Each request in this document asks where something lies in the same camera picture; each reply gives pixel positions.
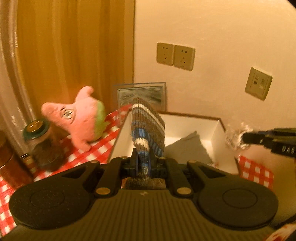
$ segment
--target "stuffed toy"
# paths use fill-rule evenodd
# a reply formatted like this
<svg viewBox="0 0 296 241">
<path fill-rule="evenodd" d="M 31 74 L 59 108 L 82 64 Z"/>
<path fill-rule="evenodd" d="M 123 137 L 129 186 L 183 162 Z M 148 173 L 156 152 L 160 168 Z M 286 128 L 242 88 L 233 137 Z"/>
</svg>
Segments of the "stuffed toy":
<svg viewBox="0 0 296 241">
<path fill-rule="evenodd" d="M 88 142 L 99 139 L 107 127 L 106 111 L 103 103 L 91 97 L 94 89 L 83 87 L 73 104 L 44 103 L 42 114 L 57 126 L 71 134 L 73 145 L 77 149 L 88 151 Z"/>
</svg>

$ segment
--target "ribbed black surface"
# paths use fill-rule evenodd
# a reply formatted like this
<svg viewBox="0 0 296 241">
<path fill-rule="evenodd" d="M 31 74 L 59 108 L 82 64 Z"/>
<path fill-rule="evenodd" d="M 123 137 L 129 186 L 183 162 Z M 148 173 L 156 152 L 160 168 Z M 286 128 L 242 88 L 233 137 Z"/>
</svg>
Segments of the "ribbed black surface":
<svg viewBox="0 0 296 241">
<path fill-rule="evenodd" d="M 232 231 L 205 219 L 188 199 L 168 190 L 119 190 L 98 199 L 91 211 L 67 227 L 39 231 L 18 226 L 4 241 L 262 241 L 270 227 Z"/>
</svg>

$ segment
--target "framed picture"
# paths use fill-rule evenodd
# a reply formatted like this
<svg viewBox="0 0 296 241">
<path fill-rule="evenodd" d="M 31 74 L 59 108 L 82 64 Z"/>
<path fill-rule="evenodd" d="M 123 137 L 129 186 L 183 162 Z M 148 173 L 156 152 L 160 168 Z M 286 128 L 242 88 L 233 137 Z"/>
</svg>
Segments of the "framed picture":
<svg viewBox="0 0 296 241">
<path fill-rule="evenodd" d="M 122 116 L 131 108 L 134 98 L 147 101 L 156 111 L 166 111 L 166 85 L 165 82 L 136 83 L 115 85 L 115 95 L 118 107 L 118 121 L 122 124 Z"/>
</svg>

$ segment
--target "electrical outlet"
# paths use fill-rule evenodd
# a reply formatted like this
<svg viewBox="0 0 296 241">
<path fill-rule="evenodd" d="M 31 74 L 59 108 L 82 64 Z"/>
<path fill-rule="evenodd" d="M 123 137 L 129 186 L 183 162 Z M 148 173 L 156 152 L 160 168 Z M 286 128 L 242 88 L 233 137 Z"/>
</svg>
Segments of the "electrical outlet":
<svg viewBox="0 0 296 241">
<path fill-rule="evenodd" d="M 191 71 L 193 69 L 195 49 L 175 45 L 174 66 Z"/>
<path fill-rule="evenodd" d="M 251 68 L 245 92 L 255 96 L 260 100 L 265 100 L 269 87 L 271 85 L 272 76 L 267 75 L 255 68 Z"/>
<path fill-rule="evenodd" d="M 166 65 L 173 65 L 174 61 L 174 45 L 157 43 L 157 62 Z"/>
</svg>

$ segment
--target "red and white checkered tablecloth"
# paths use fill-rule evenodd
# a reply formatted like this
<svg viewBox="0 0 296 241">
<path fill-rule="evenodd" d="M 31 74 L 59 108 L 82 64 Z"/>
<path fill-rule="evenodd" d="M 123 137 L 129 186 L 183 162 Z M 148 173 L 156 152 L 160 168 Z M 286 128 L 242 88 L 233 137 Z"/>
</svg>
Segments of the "red and white checkered tablecloth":
<svg viewBox="0 0 296 241">
<path fill-rule="evenodd" d="M 124 119 L 128 108 L 129 106 L 121 108 L 122 119 Z M 109 122 L 109 125 L 102 137 L 98 141 L 91 143 L 92 148 L 88 152 L 76 149 L 71 143 L 71 136 L 61 140 L 61 145 L 67 157 L 67 163 L 57 171 L 45 172 L 39 170 L 33 162 L 26 163 L 35 177 L 34 181 L 63 172 L 91 160 L 98 160 L 102 164 L 106 163 L 120 130 L 116 125 L 117 113 L 117 111 L 112 112 L 106 117 L 106 121 Z M 0 176 L 0 229 L 2 236 L 8 234 L 16 226 L 8 208 L 9 199 L 14 192 L 15 190 Z"/>
<path fill-rule="evenodd" d="M 122 119 L 124 119 L 128 108 L 129 106 L 121 109 Z M 117 111 L 106 117 L 106 121 L 109 122 L 106 131 L 103 133 L 102 138 L 91 143 L 92 148 L 88 152 L 83 152 L 73 147 L 70 136 L 63 139 L 61 145 L 64 148 L 67 163 L 59 170 L 55 172 L 45 172 L 39 170 L 33 162 L 26 163 L 35 177 L 34 181 L 63 172 L 91 160 L 98 160 L 102 164 L 106 163 L 120 130 L 116 125 L 116 117 Z M 252 180 L 272 189 L 273 173 L 270 170 L 243 156 L 239 158 L 239 165 L 242 178 Z M 2 177 L 0 177 L 0 230 L 3 236 L 8 234 L 16 226 L 8 208 L 9 199 L 14 191 L 15 190 L 12 189 Z"/>
</svg>

